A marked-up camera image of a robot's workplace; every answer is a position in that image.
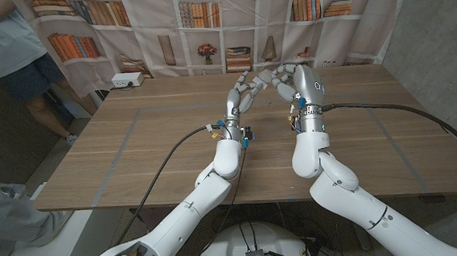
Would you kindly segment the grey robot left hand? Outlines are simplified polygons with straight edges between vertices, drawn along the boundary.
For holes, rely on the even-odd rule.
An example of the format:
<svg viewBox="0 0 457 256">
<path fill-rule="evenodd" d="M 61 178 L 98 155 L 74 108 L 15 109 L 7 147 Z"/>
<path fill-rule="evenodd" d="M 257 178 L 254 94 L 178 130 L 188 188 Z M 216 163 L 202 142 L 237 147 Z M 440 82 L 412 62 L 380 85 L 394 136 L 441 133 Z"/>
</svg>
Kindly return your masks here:
<svg viewBox="0 0 457 256">
<path fill-rule="evenodd" d="M 237 79 L 235 85 L 230 89 L 224 113 L 225 130 L 223 135 L 230 140 L 240 141 L 242 133 L 240 130 L 240 116 L 247 112 L 253 104 L 254 97 L 267 87 L 260 77 L 254 77 L 250 83 L 245 83 L 248 72 L 244 71 Z"/>
</svg>

